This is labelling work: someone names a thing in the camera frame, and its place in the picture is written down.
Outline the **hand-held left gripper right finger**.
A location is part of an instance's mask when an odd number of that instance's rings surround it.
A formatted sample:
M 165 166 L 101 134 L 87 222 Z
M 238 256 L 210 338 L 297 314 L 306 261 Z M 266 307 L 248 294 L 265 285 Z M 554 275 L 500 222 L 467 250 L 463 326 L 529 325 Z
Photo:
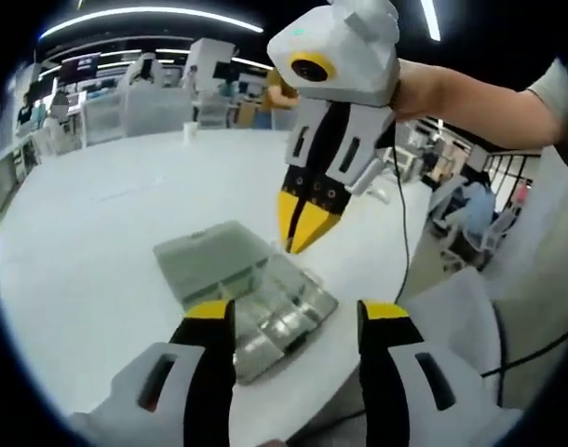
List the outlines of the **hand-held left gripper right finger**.
M 360 300 L 357 315 L 367 445 L 495 446 L 521 419 L 449 347 L 427 341 L 404 308 Z

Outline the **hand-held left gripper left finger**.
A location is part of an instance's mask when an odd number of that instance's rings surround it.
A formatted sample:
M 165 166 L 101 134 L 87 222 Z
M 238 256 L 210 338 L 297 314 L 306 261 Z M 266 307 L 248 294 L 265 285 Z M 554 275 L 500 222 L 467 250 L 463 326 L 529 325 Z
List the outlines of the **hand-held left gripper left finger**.
M 234 302 L 196 305 L 169 342 L 146 348 L 69 424 L 90 446 L 227 446 L 234 354 Z

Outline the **person's right hand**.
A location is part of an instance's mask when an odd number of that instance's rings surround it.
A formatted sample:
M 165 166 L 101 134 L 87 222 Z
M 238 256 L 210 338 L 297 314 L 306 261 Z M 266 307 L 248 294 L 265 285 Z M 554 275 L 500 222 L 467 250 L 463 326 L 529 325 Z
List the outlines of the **person's right hand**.
M 415 61 L 399 61 L 399 80 L 390 106 L 399 122 L 430 116 L 438 97 L 438 68 Z

